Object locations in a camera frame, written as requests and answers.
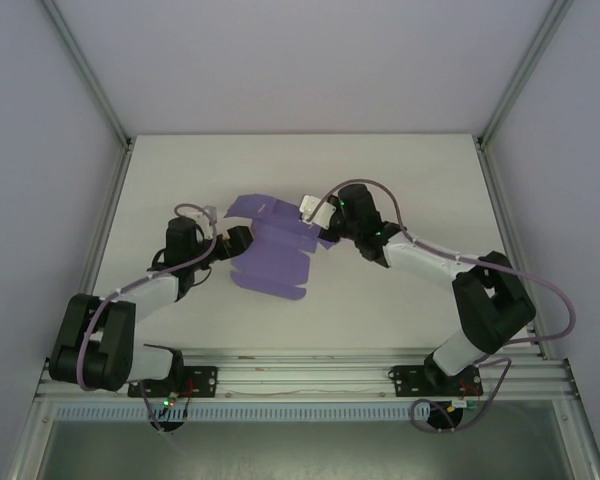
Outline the purple corrugated paper box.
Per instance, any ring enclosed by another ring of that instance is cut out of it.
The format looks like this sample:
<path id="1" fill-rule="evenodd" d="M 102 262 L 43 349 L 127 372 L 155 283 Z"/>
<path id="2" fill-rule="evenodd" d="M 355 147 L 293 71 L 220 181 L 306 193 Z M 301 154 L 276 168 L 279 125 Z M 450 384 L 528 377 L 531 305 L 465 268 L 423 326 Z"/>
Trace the purple corrugated paper box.
<path id="1" fill-rule="evenodd" d="M 300 219 L 299 207 L 265 194 L 238 196 L 227 218 L 251 221 L 253 241 L 231 260 L 232 281 L 241 288 L 287 300 L 305 297 L 310 255 L 318 246 L 335 244 L 319 237 L 320 229 Z"/>

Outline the grey metal sheet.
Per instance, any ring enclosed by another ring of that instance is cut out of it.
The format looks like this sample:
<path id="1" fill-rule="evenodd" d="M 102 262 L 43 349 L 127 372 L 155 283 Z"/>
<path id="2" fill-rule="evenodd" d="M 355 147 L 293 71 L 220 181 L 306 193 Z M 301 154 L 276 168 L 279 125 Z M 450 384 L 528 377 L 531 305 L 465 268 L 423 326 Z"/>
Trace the grey metal sheet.
<path id="1" fill-rule="evenodd" d="M 60 423 L 40 480 L 573 480 L 546 419 L 492 413 L 460 435 L 402 422 Z"/>

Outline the aluminium table side rail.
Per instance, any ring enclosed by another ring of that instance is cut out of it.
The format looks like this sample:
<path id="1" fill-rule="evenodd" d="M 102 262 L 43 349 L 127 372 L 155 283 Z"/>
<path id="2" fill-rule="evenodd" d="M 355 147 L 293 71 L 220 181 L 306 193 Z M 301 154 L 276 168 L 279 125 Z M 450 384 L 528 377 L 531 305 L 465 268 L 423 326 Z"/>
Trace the aluminium table side rail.
<path id="1" fill-rule="evenodd" d="M 492 159 L 487 152 L 487 148 L 483 145 L 481 138 L 474 136 L 473 140 L 505 253 L 514 268 L 526 270 L 520 245 L 516 233 L 514 232 L 509 208 L 506 203 L 504 190 L 500 184 L 496 168 L 493 165 Z M 538 315 L 540 315 L 540 308 L 537 306 L 537 300 L 534 298 L 535 283 L 524 278 L 521 278 L 521 281 L 536 306 Z M 536 319 L 525 327 L 527 332 L 525 334 L 526 337 L 538 337 L 544 334 L 542 325 L 538 325 L 539 320 L 541 320 L 540 316 L 536 316 Z M 528 350 L 528 353 L 533 351 L 533 353 L 537 354 L 544 361 L 551 359 L 552 356 L 551 348 L 549 347 L 549 352 L 547 352 L 547 347 L 542 341 L 533 344 L 527 342 L 524 349 L 525 351 Z"/>
<path id="2" fill-rule="evenodd" d="M 80 280 L 80 293 L 93 293 L 136 140 L 136 137 L 131 138 L 121 149 L 120 155 L 116 160 L 115 168 L 105 192 L 103 208 L 98 217 L 85 268 Z"/>

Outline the long aluminium base rail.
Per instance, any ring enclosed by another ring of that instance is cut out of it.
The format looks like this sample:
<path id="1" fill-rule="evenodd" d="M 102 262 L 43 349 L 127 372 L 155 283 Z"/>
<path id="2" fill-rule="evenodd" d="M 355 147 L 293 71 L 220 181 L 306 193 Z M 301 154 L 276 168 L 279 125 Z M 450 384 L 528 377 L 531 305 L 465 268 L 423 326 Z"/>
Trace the long aluminium base rail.
<path id="1" fill-rule="evenodd" d="M 389 370 L 423 362 L 422 349 L 275 351 L 188 349 L 187 366 L 215 366 L 219 386 L 216 398 L 228 401 L 373 400 L 391 398 L 394 387 Z M 481 381 L 490 392 L 511 360 L 496 396 L 498 400 L 578 399 L 571 366 L 551 360 L 537 348 L 509 349 L 480 368 Z"/>

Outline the aluminium upright frame post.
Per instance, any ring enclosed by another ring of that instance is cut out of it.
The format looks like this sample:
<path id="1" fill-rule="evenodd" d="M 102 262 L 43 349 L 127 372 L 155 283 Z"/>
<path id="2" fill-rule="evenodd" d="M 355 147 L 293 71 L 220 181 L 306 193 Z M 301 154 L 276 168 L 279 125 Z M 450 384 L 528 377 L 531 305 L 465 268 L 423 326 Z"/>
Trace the aluminium upright frame post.
<path id="1" fill-rule="evenodd" d="M 60 43 L 66 50 L 71 62 L 74 64 L 79 78 L 84 83 L 87 91 L 92 97 L 96 107 L 104 117 L 108 127 L 112 131 L 120 145 L 128 150 L 132 143 L 132 138 L 127 129 L 123 126 L 119 115 L 106 94 L 101 82 L 99 81 L 91 63 L 85 55 L 75 34 L 73 33 L 64 14 L 59 8 L 56 0 L 37 0 L 47 15 L 51 25 L 58 36 Z"/>
<path id="2" fill-rule="evenodd" d="M 515 67 L 486 125 L 475 137 L 476 145 L 481 150 L 485 149 L 503 125 L 574 3 L 575 0 L 551 0 L 549 9 Z"/>

